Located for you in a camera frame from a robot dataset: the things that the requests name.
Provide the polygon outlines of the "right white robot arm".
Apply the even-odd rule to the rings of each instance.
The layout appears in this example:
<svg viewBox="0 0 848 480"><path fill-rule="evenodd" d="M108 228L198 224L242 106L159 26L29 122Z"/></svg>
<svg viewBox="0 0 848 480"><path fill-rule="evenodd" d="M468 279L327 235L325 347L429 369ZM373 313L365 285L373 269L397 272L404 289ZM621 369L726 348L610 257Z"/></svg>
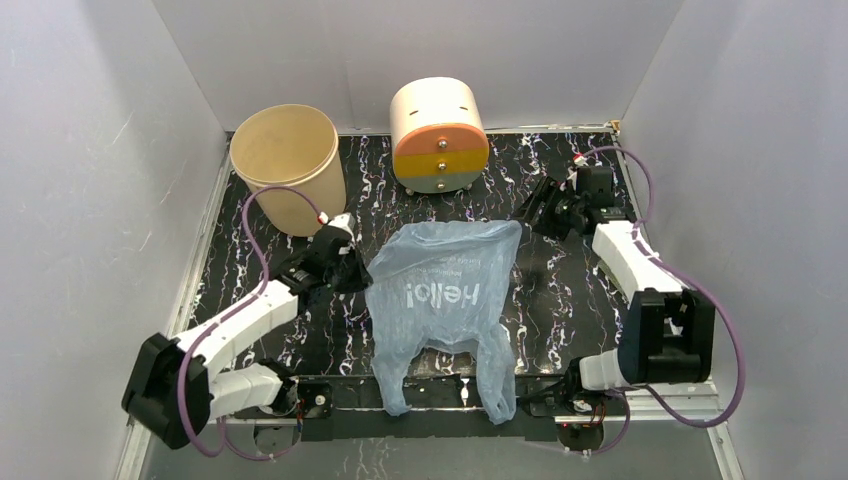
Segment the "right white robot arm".
<svg viewBox="0 0 848 480"><path fill-rule="evenodd" d="M713 301L658 266L634 211L617 203L613 186L611 168L576 167L563 181L541 180L516 211L545 237L589 237L628 302L617 347L573 359L561 380L519 397L533 415L543 406L587 414L612 389L702 383L711 374Z"/></svg>

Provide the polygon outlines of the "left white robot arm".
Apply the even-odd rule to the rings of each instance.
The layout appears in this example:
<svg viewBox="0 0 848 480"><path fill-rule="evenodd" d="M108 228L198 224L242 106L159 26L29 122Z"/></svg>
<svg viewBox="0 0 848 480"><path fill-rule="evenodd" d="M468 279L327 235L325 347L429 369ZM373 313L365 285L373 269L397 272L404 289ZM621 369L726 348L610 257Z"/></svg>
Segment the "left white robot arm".
<svg viewBox="0 0 848 480"><path fill-rule="evenodd" d="M172 449L189 444L208 421L260 407L275 416L306 416L298 377L279 362L261 360L240 370L228 365L272 330L302 316L321 296L365 290L371 277L356 250L355 221L333 217L307 249L282 262L270 280L245 299L173 338L156 333L136 358L121 407Z"/></svg>

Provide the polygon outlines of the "light blue plastic bag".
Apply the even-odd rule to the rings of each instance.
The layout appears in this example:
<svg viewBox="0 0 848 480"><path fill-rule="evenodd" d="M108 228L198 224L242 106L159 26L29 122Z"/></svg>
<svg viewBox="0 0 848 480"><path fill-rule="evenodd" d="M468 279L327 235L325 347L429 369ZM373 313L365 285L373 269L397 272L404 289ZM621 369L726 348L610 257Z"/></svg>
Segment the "light blue plastic bag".
<svg viewBox="0 0 848 480"><path fill-rule="evenodd" d="M370 262L371 366L388 414L409 411L404 379L412 360L431 348L471 354L489 420L514 418L516 358L501 316L521 237L513 220L412 223Z"/></svg>

